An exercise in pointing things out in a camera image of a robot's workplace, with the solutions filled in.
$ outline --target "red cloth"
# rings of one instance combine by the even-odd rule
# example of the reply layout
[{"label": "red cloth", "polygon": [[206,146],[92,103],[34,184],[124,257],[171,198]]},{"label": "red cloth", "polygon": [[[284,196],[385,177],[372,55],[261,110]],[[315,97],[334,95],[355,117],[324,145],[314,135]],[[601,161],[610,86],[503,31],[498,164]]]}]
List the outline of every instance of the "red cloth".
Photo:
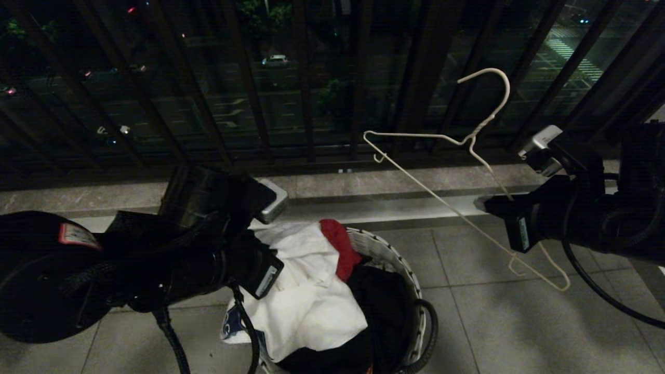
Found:
[{"label": "red cloth", "polygon": [[353,267],[362,260],[360,254],[351,246],[351,239],[344,226],[336,220],[321,220],[321,232],[328,239],[328,242],[339,252],[339,261],[337,262],[337,277],[346,282],[348,281]]}]

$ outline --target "gray tiled floor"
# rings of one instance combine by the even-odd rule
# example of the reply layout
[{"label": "gray tiled floor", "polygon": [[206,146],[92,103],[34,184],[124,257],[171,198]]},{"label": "gray tiled floor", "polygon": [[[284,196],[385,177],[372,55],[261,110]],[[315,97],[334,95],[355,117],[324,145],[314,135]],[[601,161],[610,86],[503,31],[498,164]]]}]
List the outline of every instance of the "gray tiled floor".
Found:
[{"label": "gray tiled floor", "polygon": [[[505,241],[496,223],[483,229]],[[508,256],[467,226],[377,232],[410,262],[424,297],[438,311],[440,335],[423,373],[665,373],[665,332],[635,322],[600,300],[577,276],[561,293],[507,269]],[[561,248],[552,257],[573,274]],[[576,249],[606,290],[654,317],[665,313],[630,264]],[[524,256],[557,272],[534,250]],[[555,279],[559,284],[563,279]],[[244,373],[249,346],[219,341],[222,290],[172,309],[192,373]],[[151,315],[118,312],[66,341],[22,345],[0,337],[2,373],[176,373],[172,352]]]}]

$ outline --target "laundry basket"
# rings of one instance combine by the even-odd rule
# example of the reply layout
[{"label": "laundry basket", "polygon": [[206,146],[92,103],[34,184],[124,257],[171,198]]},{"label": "laundry basket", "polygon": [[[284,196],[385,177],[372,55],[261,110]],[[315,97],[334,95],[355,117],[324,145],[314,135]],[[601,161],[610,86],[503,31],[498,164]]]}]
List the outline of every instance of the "laundry basket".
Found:
[{"label": "laundry basket", "polygon": [[[432,356],[432,351],[436,344],[438,336],[438,318],[436,311],[431,304],[422,299],[422,291],[418,278],[411,270],[406,260],[380,236],[371,232],[346,228],[348,236],[351,239],[351,245],[358,253],[370,256],[375,260],[380,260],[385,264],[390,264],[395,271],[400,274],[407,283],[410,297],[414,304],[414,326],[412,328],[411,343],[405,358],[402,360],[402,368],[398,373],[417,373],[421,370]],[[425,348],[423,342],[425,338],[426,316],[425,311],[430,314],[432,326],[430,328],[430,337]],[[274,364],[267,355],[265,347],[261,347],[259,366],[268,374],[287,374],[288,371]]]}]

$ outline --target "black cloth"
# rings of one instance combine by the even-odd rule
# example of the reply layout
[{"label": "black cloth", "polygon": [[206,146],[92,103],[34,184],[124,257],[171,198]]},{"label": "black cloth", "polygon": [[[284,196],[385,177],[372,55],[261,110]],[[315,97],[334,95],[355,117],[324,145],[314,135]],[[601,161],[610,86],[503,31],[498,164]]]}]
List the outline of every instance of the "black cloth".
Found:
[{"label": "black cloth", "polygon": [[356,266],[347,285],[367,319],[367,329],[339,348],[300,348],[277,363],[292,373],[362,374],[373,364],[377,374],[393,373],[406,356],[413,306],[404,278]]}]

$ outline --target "red label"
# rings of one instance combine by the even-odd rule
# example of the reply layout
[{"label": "red label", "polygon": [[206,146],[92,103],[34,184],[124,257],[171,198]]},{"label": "red label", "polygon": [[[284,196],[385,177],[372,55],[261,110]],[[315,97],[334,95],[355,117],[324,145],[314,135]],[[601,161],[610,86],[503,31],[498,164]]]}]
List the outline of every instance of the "red label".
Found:
[{"label": "red label", "polygon": [[60,224],[58,241],[62,244],[76,244],[98,251],[102,250],[102,246],[99,245],[92,232],[73,224]]}]

